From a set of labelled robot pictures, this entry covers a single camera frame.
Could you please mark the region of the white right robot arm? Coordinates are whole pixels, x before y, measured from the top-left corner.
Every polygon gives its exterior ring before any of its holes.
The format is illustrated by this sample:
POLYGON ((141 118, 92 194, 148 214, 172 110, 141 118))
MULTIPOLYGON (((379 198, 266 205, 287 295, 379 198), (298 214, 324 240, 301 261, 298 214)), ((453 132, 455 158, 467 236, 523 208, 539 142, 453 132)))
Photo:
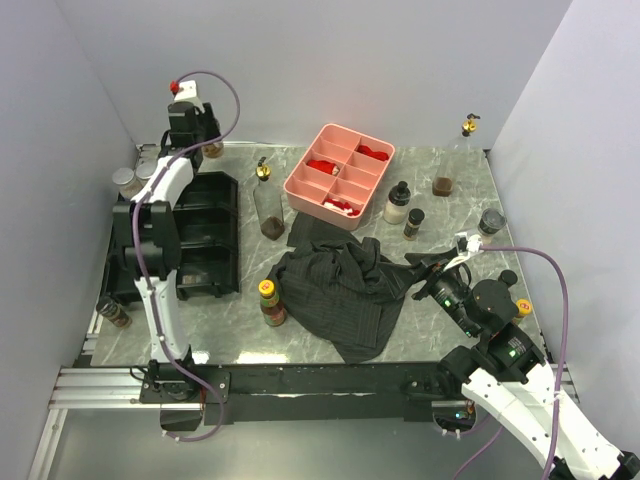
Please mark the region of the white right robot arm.
POLYGON ((459 272, 469 255, 457 249, 405 258, 422 288, 414 300, 431 297, 470 338, 438 366, 438 386, 450 398, 481 406, 536 459, 546 479, 633 479, 639 458, 610 443, 562 386, 535 342, 515 323, 521 311, 512 299, 518 276, 504 270, 475 285, 459 272))

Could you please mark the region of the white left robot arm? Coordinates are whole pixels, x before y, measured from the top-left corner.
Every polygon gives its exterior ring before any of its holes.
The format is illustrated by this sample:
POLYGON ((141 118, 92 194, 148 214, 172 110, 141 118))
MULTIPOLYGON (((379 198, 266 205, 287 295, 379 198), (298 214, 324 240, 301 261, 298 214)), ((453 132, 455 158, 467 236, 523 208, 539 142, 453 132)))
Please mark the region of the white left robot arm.
POLYGON ((181 246, 173 208, 203 161, 202 146, 220 134, 208 102, 177 100, 168 106, 168 117, 165 155, 152 163, 154 170, 140 192, 113 208, 117 258, 140 293, 151 334, 151 359, 160 364, 190 358, 178 314, 181 246))

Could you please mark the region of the black cap brown powder bottle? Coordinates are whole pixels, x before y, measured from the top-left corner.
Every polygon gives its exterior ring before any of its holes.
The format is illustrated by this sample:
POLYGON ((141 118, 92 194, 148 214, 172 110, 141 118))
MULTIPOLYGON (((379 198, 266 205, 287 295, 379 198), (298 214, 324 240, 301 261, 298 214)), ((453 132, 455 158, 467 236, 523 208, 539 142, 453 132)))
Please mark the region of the black cap brown powder bottle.
POLYGON ((219 158, 224 153, 224 143, 207 144, 201 148, 202 154, 207 158, 219 158))

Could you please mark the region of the blue label spice jar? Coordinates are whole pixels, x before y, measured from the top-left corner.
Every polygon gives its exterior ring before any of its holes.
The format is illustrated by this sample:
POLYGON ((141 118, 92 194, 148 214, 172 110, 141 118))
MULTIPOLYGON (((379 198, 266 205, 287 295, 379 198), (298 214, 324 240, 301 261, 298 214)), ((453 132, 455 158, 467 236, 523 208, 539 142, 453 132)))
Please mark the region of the blue label spice jar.
POLYGON ((124 200, 132 200, 142 189, 143 185, 131 168, 119 168, 112 175, 112 181, 117 186, 119 194, 124 200))
POLYGON ((157 162, 155 160, 149 160, 141 162, 135 169, 134 175, 141 187, 144 187, 149 180, 153 177, 157 169, 157 162))

